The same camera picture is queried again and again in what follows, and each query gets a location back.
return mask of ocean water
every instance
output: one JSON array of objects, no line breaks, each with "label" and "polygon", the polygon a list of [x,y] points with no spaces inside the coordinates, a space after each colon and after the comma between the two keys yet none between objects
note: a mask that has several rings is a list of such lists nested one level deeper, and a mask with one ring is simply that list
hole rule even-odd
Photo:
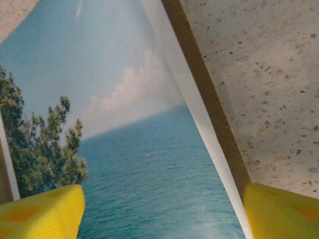
[{"label": "ocean water", "polygon": [[84,140],[83,239],[243,239],[186,106]]}]

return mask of poster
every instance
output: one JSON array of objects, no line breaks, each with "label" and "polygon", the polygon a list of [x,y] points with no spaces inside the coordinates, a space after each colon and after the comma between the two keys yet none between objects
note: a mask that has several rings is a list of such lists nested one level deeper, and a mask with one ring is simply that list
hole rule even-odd
[{"label": "poster", "polygon": [[82,184],[82,239],[244,238],[140,1],[40,0],[0,45],[21,197]]}]

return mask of tree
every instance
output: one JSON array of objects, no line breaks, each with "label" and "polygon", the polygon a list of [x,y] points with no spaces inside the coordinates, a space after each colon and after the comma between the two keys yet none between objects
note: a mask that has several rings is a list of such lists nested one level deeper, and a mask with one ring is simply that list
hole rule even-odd
[{"label": "tree", "polygon": [[21,197],[27,197],[69,184],[81,184],[87,178],[86,160],[78,159],[82,123],[78,119],[66,132],[66,145],[60,136],[70,111],[67,97],[49,107],[48,117],[32,113],[22,118],[24,101],[12,73],[0,64],[0,111]]}]

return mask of yellow plastic object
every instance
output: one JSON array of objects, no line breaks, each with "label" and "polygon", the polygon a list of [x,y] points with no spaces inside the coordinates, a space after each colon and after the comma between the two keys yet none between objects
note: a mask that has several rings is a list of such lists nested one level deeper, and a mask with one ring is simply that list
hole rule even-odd
[{"label": "yellow plastic object", "polygon": [[244,208],[254,239],[318,239],[319,200],[249,184]]},{"label": "yellow plastic object", "polygon": [[0,205],[0,239],[76,239],[84,208],[81,185]]}]

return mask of terrazzo surface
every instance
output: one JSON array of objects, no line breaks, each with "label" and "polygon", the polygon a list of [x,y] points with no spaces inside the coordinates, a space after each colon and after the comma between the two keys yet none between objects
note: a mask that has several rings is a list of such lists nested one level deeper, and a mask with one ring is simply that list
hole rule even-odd
[{"label": "terrazzo surface", "polygon": [[252,181],[319,198],[319,1],[181,3]]},{"label": "terrazzo surface", "polygon": [[39,0],[0,0],[0,44],[28,16]]}]

